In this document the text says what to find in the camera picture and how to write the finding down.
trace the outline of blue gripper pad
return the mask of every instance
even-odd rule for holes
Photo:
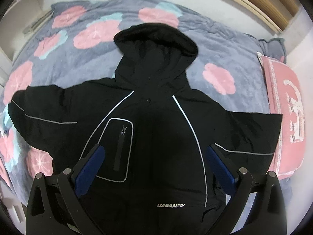
[[[234,196],[237,190],[236,180],[231,172],[227,169],[226,165],[219,158],[217,153],[215,153],[214,149],[210,146],[207,147],[206,159],[210,169],[221,184],[225,194]]]
[[[78,198],[88,192],[94,177],[99,171],[105,157],[104,147],[99,147],[94,151],[93,155],[86,162],[85,166],[77,175],[75,183],[75,194]]]

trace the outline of black jacket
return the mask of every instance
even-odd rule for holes
[[[18,91],[12,121],[49,152],[57,173],[104,146],[82,204],[108,234],[205,234],[225,206],[206,147],[216,143],[238,167],[265,173],[281,115],[229,112],[190,89],[185,70],[198,49],[177,29],[142,24],[114,41],[124,53],[114,79]]]

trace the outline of silver bolt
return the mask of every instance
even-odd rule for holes
[[[273,171],[269,171],[269,175],[270,175],[272,178],[276,177],[276,173],[273,172]]]
[[[41,172],[39,172],[39,173],[36,174],[36,178],[37,178],[37,179],[40,179],[41,177],[42,177],[42,173],[41,173]]]
[[[71,173],[71,169],[70,168],[66,168],[65,170],[63,170],[63,174],[64,175],[68,175],[68,174],[70,174]]]
[[[247,174],[248,170],[245,167],[241,167],[241,168],[239,168],[239,172],[241,174]]]

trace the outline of pocket zipper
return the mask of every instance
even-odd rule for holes
[[[121,156],[122,156],[122,150],[123,150],[123,145],[124,145],[124,140],[125,140],[125,133],[126,133],[127,127],[123,126],[122,131],[118,137],[118,142],[117,142],[117,150],[115,154],[115,160],[114,160],[114,171],[119,171],[120,169],[120,162],[121,162]]]

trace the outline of pink flower print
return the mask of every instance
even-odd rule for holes
[[[10,186],[10,178],[9,178],[9,175],[7,174],[7,170],[4,168],[4,165],[1,159],[0,159],[0,176],[7,183],[7,185]]]
[[[4,105],[7,105],[18,90],[25,90],[32,83],[32,62],[27,61],[13,71],[4,88]]]
[[[14,132],[9,130],[8,135],[4,135],[0,138],[0,152],[3,155],[4,162],[9,163],[14,157]]]
[[[60,15],[55,17],[52,29],[70,26],[85,12],[86,9],[83,6],[74,6],[67,9],[66,11],[63,11]]]
[[[52,51],[64,44],[67,38],[68,35],[65,30],[61,30],[50,37],[44,38],[41,42],[39,42],[34,56],[39,57],[40,60],[46,59]]]
[[[28,172],[33,178],[39,172],[42,172],[45,176],[51,176],[53,173],[52,157],[47,152],[34,147],[28,152],[26,164]]]
[[[78,49],[92,48],[100,42],[111,42],[120,32],[118,20],[100,21],[89,25],[74,37],[74,47]]]
[[[235,80],[228,70],[207,63],[202,72],[204,79],[222,95],[232,95],[236,92]]]
[[[156,8],[143,8],[138,13],[138,18],[146,23],[163,23],[178,27],[178,18],[174,13]]]

